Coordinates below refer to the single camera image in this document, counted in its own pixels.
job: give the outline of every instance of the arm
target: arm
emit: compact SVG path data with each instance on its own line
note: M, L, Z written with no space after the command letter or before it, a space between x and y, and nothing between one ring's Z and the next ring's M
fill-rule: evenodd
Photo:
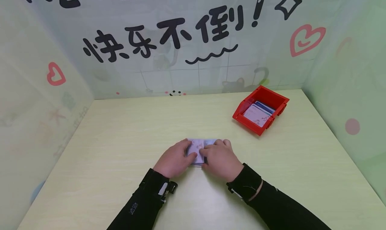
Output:
M143 229L151 230L158 211L165 200L165 191L159 191L169 179L149 169L138 189L122 208L107 230Z
M197 157L197 153L185 157L190 144L191 141L184 139L165 151L107 230L152 230L166 194L175 189L175 183L169 179L182 174Z
M214 145L200 149L207 158L202 168L226 180L228 189L256 210L270 230L330 230L305 207L261 179L233 153L231 142L216 140Z
M330 230L309 210L264 182L259 174L245 164L236 179L228 185L234 187L246 204L259 213L271 230ZM245 191L242 189L244 186L255 186L257 190Z

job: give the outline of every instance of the wristband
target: wristband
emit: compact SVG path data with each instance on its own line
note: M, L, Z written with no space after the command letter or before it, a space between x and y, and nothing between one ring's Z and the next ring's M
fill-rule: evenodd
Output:
M228 190L231 193L236 193L244 202L256 194L257 189L261 184L261 176L251 169L247 164L243 163L244 168L233 182L228 182Z
M166 194L174 194L178 184L153 169L149 169L138 189L165 202Z

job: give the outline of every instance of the table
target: table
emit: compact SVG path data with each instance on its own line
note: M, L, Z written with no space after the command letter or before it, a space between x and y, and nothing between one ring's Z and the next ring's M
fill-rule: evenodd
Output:
M227 138L241 162L333 230L380 230L382 204L302 90L259 138L232 119L249 93L96 100L19 230L105 230L147 170L183 138ZM266 229L224 184L191 167L154 229Z

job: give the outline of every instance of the red plastic bin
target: red plastic bin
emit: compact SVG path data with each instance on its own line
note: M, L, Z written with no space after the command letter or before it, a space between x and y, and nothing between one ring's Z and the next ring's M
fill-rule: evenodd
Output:
M260 101L265 105L275 109L274 113L266 121L263 127L258 126L257 124L243 116L249 106L251 106L251 104L256 101ZM256 88L255 91L253 91L240 103L232 118L249 128L251 131L254 131L257 135L261 136L262 133L271 126L272 122L275 120L275 117L281 115L285 107L287 107L288 101L288 98L283 97L282 95L279 95L266 87L259 86L258 88Z

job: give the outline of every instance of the stack of cards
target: stack of cards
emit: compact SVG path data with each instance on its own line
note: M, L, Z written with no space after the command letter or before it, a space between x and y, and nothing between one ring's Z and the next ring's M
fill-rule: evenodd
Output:
M201 164L206 162L206 157L204 157L200 154L200 149L204 148L207 145L214 144L216 139L193 139L193 138L190 138L188 140L192 141L192 144L186 150L186 155L188 156L189 154L196 152L197 157L191 165L195 166L195 167L200 167Z
M256 101L245 111L244 117L263 127L266 121L272 116L275 110L262 102Z

